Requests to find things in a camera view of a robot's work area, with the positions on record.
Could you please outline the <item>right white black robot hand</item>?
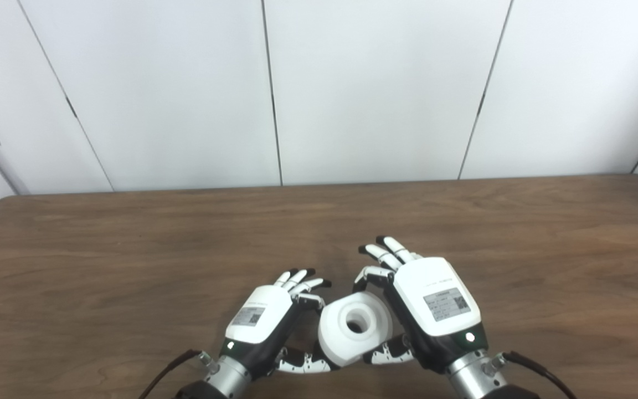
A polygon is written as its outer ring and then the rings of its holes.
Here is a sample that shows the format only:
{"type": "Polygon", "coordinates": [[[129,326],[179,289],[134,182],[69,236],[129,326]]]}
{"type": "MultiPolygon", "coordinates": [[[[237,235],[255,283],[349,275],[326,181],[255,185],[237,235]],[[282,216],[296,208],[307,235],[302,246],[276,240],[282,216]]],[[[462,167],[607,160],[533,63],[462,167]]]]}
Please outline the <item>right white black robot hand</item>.
{"type": "Polygon", "coordinates": [[[358,251],[377,265],[362,268],[353,291],[362,292],[369,284],[380,288],[403,328],[402,334],[367,351],[365,363],[414,359],[443,375],[460,358],[488,350],[480,308],[445,258],[420,256],[392,237],[377,237],[358,251]]]}

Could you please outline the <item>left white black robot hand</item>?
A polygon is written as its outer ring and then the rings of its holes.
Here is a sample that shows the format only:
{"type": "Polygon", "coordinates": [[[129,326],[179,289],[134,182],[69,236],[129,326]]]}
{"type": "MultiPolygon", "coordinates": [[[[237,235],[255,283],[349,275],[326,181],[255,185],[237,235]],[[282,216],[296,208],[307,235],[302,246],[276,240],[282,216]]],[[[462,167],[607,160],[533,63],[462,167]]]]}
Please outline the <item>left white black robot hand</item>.
{"type": "Polygon", "coordinates": [[[295,374],[339,370],[320,347],[309,353],[286,346],[299,318],[307,311],[320,314],[326,306],[324,298],[312,291],[332,283],[314,278],[315,273],[294,268],[255,288],[228,324],[220,356],[240,364],[252,381],[276,370],[295,374]]]}

